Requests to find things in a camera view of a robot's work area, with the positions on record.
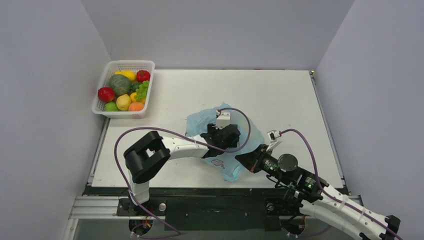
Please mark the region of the light blue printed plastic bag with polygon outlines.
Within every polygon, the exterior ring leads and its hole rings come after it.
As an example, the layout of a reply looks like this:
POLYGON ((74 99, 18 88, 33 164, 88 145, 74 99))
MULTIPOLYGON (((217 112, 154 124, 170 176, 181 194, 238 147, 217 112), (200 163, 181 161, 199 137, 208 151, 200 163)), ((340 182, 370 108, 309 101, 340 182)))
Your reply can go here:
MULTIPOLYGON (((207 125, 216 122, 216 113, 218 109, 229 108, 230 105, 223 102, 220 106, 207 108, 199 112, 193 113, 187 117, 185 135, 194 137, 207 132, 207 125)), ((230 123, 236 124, 240 131, 240 139, 237 143, 239 148, 246 140, 248 134, 248 122, 245 117, 238 111, 230 110, 230 123)), ((203 161, 219 171, 222 178, 228 182, 235 182, 245 170, 236 159, 236 155, 241 155, 254 151, 259 145, 264 144, 265 140, 262 132, 256 127, 253 120, 249 120, 250 135, 247 144, 238 152, 223 153, 215 157, 207 157, 203 161)))

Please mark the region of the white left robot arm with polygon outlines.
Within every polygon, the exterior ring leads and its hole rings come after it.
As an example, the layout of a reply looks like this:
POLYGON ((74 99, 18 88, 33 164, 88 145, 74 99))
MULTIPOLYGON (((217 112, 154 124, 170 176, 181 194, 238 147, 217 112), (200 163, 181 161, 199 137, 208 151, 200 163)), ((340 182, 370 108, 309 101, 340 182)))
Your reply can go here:
POLYGON ((123 154, 131 177, 129 208, 136 215, 143 215, 149 210, 150 180, 167 161, 216 157, 227 149, 236 148, 241 135, 236 124, 219 129, 209 123, 206 133, 182 138, 162 137, 158 130, 154 128, 148 132, 123 154))

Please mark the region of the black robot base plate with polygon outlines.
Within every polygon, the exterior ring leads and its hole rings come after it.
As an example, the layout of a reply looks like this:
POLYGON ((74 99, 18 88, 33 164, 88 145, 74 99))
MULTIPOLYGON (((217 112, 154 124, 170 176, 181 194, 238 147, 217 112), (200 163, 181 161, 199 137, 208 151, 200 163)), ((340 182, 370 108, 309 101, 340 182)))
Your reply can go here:
POLYGON ((153 227, 151 211, 179 231, 266 232, 283 228, 300 234, 308 221, 288 190, 271 188, 151 188, 139 207, 126 187, 86 186, 84 196, 117 197, 114 215, 129 217, 129 229, 145 234, 153 227))

